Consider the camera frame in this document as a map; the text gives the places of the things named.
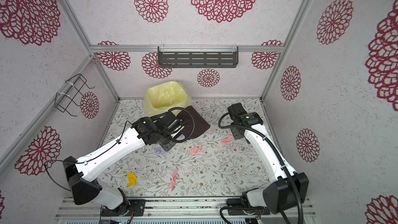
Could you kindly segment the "dark brown plastic dustpan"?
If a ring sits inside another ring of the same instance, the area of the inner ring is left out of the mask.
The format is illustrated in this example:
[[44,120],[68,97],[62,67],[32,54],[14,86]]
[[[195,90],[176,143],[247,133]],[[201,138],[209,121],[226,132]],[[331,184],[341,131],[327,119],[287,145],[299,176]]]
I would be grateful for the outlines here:
[[193,131],[193,134],[189,139],[196,139],[210,128],[210,124],[197,112],[193,106],[188,106],[185,108],[185,110],[186,111],[181,111],[177,115],[177,118],[182,120],[184,128],[177,132],[174,138],[179,140],[182,138],[187,138]]

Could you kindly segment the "bin with yellow-green bag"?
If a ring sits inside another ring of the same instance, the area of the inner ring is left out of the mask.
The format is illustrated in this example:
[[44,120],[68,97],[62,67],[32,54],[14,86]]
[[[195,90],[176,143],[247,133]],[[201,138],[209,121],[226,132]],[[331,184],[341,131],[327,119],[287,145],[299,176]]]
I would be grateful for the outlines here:
[[173,107],[186,108],[191,105],[191,95],[179,82],[154,86],[144,96],[144,111],[148,117],[162,114]]

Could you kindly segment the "pink paper scrap long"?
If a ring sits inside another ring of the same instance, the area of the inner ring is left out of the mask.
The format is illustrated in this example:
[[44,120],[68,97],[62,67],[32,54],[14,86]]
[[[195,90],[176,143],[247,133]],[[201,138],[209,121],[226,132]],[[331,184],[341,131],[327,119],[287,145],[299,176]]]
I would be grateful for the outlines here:
[[178,171],[176,170],[173,174],[172,180],[170,182],[170,184],[168,185],[169,189],[173,189],[175,187],[176,184],[176,180],[177,180],[177,175],[178,175]]

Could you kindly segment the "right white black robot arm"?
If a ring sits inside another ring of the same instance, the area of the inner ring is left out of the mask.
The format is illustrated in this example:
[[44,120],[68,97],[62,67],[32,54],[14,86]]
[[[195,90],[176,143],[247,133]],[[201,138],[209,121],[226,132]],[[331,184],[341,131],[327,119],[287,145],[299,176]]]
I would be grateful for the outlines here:
[[248,113],[242,104],[228,107],[232,123],[227,126],[235,139],[245,139],[252,145],[265,166],[270,184],[266,188],[249,190],[242,195],[248,207],[264,207],[273,214],[297,207],[303,216],[303,203],[308,190],[309,179],[305,173],[298,173],[283,157],[270,139],[263,120],[256,112]]

